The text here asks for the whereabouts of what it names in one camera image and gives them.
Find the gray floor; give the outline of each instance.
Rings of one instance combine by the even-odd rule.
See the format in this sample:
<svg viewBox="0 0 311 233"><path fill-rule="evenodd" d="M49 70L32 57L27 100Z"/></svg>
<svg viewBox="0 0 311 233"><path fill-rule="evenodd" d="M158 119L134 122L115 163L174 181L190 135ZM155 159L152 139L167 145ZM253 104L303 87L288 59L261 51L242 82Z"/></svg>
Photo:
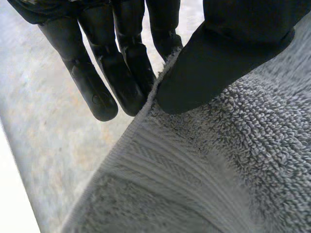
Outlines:
<svg viewBox="0 0 311 233"><path fill-rule="evenodd" d="M177 31L184 44L203 19L202 0L182 0ZM147 12L143 28L157 73L162 60L151 40ZM113 121L97 121L38 27L5 0L0 0L0 29L0 117L41 232L56 233L132 118L119 110Z"/></svg>

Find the towel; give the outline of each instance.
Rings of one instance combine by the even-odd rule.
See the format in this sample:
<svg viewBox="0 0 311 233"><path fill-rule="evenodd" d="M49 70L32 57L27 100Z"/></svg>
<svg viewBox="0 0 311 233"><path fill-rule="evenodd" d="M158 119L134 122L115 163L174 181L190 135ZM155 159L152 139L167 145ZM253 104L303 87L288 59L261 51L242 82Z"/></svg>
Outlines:
<svg viewBox="0 0 311 233"><path fill-rule="evenodd" d="M310 22L277 57L174 116L155 100L171 58L62 232L311 232Z"/></svg>

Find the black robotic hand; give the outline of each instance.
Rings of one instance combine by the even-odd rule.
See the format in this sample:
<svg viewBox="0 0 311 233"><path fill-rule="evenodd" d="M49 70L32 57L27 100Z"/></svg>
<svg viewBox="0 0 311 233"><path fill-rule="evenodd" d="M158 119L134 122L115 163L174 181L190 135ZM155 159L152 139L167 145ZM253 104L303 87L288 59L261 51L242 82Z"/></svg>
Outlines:
<svg viewBox="0 0 311 233"><path fill-rule="evenodd" d="M205 21L159 86L157 101L179 114L210 102L228 85L281 53L311 0L203 0Z"/></svg>
<svg viewBox="0 0 311 233"><path fill-rule="evenodd" d="M123 110L130 116L139 112L156 79L141 39L145 0L8 1L28 22L39 25L98 120L113 119L118 106L90 60L78 23ZM166 60L182 47L175 32L180 0L146 1L155 47Z"/></svg>

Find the terry cloth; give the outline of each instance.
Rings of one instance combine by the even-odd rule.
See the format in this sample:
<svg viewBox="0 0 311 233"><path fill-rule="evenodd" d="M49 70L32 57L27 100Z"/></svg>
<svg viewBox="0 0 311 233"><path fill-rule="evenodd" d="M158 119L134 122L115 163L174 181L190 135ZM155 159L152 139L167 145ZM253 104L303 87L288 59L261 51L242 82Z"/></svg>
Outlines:
<svg viewBox="0 0 311 233"><path fill-rule="evenodd" d="M209 104L171 116L155 95L174 57L63 233L311 232L310 22Z"/></svg>

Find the white surface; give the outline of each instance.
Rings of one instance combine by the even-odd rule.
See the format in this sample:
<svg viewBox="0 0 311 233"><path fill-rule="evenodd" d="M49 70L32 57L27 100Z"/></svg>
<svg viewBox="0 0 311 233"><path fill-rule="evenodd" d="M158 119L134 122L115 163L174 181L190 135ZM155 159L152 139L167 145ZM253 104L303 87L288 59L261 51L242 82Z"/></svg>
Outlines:
<svg viewBox="0 0 311 233"><path fill-rule="evenodd" d="M0 233L39 233L0 121Z"/></svg>

